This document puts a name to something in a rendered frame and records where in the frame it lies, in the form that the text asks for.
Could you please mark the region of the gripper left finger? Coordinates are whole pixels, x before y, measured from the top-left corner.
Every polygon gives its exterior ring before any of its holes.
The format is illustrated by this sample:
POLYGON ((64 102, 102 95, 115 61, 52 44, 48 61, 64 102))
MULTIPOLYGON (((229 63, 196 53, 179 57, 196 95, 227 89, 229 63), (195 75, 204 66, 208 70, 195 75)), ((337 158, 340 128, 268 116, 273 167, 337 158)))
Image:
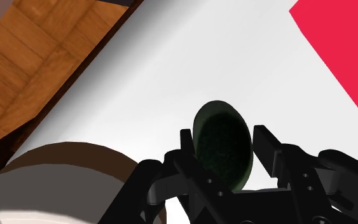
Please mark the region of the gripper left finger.
POLYGON ((230 224, 224 203, 232 192, 197 162, 190 130, 180 131, 180 142, 162 162, 139 162, 97 224, 154 224, 174 197, 184 198, 191 224, 230 224))

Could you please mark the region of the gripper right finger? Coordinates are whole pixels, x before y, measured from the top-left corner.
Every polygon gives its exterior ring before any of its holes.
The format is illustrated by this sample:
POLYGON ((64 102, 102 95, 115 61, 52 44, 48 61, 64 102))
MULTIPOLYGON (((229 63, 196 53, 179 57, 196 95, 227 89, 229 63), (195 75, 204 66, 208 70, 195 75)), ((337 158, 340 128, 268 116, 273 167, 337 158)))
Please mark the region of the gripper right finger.
POLYGON ((278 187, 290 191, 299 224, 358 224, 358 160, 338 150, 309 155, 264 125, 254 127, 252 148, 278 187))

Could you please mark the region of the dark green bowl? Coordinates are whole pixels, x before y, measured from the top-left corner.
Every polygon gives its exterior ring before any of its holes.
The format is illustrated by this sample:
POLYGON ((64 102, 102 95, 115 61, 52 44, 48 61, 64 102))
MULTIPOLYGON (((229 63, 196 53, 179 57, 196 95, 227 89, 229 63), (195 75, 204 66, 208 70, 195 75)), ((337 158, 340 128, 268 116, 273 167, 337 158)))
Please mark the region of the dark green bowl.
POLYGON ((195 157, 233 191, 242 190, 253 165, 252 139, 241 114, 230 104, 204 104, 193 121, 195 157))

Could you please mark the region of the brown rimmed grey plate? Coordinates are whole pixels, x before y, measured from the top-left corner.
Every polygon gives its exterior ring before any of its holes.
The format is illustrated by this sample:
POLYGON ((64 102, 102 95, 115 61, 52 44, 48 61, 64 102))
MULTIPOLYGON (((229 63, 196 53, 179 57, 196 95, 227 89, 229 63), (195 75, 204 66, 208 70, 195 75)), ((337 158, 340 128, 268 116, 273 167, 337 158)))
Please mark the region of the brown rimmed grey plate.
POLYGON ((91 143, 26 151, 0 171, 0 224, 97 224, 136 165, 91 143))

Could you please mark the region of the red robot stand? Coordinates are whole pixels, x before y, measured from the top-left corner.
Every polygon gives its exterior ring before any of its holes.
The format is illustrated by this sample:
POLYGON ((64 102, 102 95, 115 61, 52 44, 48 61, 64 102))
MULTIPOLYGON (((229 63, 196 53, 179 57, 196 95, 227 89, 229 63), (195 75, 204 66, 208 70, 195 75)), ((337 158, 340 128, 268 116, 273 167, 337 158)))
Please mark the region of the red robot stand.
POLYGON ((289 13, 358 107, 358 0, 297 0, 289 13))

